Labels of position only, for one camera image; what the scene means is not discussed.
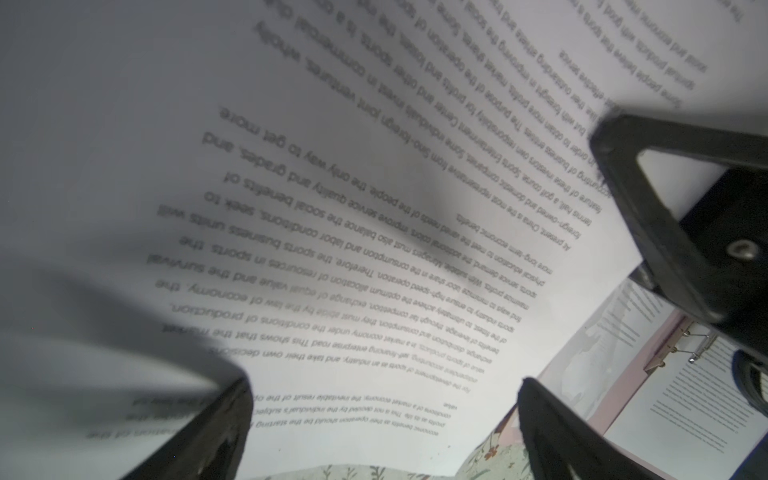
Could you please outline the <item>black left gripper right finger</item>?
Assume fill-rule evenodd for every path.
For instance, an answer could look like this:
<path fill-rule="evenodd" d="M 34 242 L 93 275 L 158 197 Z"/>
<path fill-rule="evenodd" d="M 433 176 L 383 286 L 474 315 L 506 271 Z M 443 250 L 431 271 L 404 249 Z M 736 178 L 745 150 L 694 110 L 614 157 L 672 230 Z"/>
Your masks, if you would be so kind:
<path fill-rule="evenodd" d="M 536 480 L 652 479 L 534 378 L 518 392 L 520 429 Z"/>

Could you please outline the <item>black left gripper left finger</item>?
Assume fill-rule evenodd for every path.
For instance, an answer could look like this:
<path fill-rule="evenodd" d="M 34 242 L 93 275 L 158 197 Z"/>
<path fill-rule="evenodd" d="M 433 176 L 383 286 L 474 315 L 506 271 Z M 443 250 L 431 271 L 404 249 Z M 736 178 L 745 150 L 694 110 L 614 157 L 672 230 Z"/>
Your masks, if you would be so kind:
<path fill-rule="evenodd" d="M 250 383 L 242 377 L 125 478 L 233 480 L 244 454 L 253 404 Z"/>

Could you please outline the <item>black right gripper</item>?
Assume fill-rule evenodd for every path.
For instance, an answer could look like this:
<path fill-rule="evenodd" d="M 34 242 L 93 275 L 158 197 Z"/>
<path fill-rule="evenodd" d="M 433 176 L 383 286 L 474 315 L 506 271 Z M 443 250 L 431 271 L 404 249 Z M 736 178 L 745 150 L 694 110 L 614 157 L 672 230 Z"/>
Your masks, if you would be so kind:
<path fill-rule="evenodd" d="M 603 122 L 590 147 L 655 293 L 767 362 L 767 139 L 641 117 Z M 639 157 L 654 150 L 725 174 L 680 220 Z"/>

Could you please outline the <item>underlying white paper sheet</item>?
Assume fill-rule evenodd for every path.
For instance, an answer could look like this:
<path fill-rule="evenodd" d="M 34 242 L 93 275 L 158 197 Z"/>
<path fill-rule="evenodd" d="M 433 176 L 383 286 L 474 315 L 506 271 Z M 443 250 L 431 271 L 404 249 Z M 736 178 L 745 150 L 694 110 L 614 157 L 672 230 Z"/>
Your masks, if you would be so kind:
<path fill-rule="evenodd" d="M 5 1 L 1 475 L 117 479 L 234 379 L 241 479 L 605 428 L 671 314 L 588 138 L 764 132 L 763 1 Z"/>

